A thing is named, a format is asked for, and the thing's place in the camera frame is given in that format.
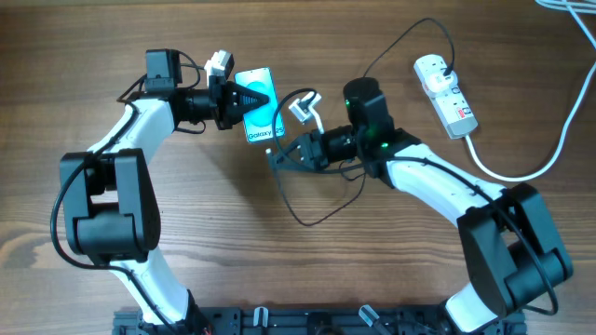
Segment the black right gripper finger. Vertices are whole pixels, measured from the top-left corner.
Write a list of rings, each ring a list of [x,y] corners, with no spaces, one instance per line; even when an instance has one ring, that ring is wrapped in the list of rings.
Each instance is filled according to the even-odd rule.
[[[307,172],[307,173],[315,173],[316,171],[309,167],[309,166],[305,166],[303,164],[298,164],[298,163],[287,163],[285,161],[285,159],[278,154],[271,154],[269,153],[267,155],[267,161],[269,164],[269,167],[271,168],[272,171],[282,171],[282,170],[286,170],[286,171],[296,171],[296,172]]]
[[[278,148],[278,160],[293,161],[296,154],[298,154],[299,157],[302,157],[302,147],[305,145],[306,141],[306,134],[300,135],[286,144],[282,144],[279,141],[279,138],[275,138],[274,143]]]

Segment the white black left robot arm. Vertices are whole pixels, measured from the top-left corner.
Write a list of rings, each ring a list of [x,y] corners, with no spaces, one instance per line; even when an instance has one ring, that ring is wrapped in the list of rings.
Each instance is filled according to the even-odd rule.
[[[183,85],[184,54],[149,49],[146,72],[118,102],[125,107],[110,132],[84,152],[60,161],[61,189],[50,214],[57,253],[74,267],[114,274],[141,308],[150,334],[208,334],[211,324],[158,247],[161,220],[148,165],[181,122],[208,120],[220,130],[265,106],[269,97],[230,80],[231,53],[219,50],[200,66],[207,85]]]

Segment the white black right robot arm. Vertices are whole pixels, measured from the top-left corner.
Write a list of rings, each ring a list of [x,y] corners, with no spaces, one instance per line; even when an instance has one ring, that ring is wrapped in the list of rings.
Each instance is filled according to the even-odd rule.
[[[472,334],[523,310],[557,314],[554,289],[574,269],[537,189],[484,181],[441,159],[395,127],[372,77],[349,81],[343,95],[348,125],[268,151],[271,169],[343,174],[345,167],[331,165],[357,158],[366,175],[418,198],[457,229],[469,282],[439,305],[432,332]]]

